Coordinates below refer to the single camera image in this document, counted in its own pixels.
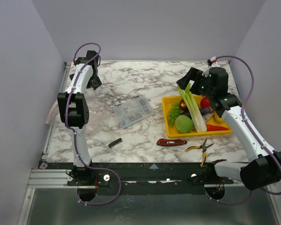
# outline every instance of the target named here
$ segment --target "green cabbage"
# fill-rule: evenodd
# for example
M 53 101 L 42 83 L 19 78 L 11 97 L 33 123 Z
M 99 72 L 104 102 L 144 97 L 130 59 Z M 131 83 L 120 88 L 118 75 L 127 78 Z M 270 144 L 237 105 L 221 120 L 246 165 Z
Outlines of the green cabbage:
M 193 123 L 189 117 L 180 115 L 175 120 L 175 127 L 179 133 L 187 134 L 191 132 Z

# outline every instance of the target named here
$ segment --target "red box cutter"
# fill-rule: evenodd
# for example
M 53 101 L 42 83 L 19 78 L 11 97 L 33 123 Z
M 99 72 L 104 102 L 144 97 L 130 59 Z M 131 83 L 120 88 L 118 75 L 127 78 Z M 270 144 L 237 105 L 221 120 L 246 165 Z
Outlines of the red box cutter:
M 161 138 L 157 141 L 156 144 L 160 146 L 175 146 L 175 145 L 184 145 L 186 143 L 187 141 L 181 139 L 170 140 L 170 139 Z

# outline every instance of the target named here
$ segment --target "red tomato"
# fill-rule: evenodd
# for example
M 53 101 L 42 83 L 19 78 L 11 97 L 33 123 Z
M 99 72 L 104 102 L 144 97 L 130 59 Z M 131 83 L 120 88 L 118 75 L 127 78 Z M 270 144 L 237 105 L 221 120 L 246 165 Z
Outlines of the red tomato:
M 209 99 L 207 97 L 202 98 L 200 105 L 201 108 L 209 107 L 210 106 Z

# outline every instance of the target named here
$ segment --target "cable clip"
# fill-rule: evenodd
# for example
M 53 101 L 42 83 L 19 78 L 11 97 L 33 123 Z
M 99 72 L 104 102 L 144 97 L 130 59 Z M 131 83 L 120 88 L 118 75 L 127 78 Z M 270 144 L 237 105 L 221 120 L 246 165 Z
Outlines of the cable clip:
M 212 63 L 216 62 L 217 59 L 216 59 L 216 57 L 214 56 L 214 57 L 212 57 L 212 58 L 210 59 L 210 61 L 211 61 L 211 64 L 212 64 Z

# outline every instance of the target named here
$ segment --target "green grapes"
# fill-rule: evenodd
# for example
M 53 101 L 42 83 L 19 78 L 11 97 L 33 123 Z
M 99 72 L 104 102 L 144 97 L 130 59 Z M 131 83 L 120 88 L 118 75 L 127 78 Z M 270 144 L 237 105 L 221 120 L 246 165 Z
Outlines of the green grapes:
M 179 102 L 172 104 L 172 108 L 169 110 L 168 124 L 172 127 L 175 124 L 175 120 L 180 114 Z

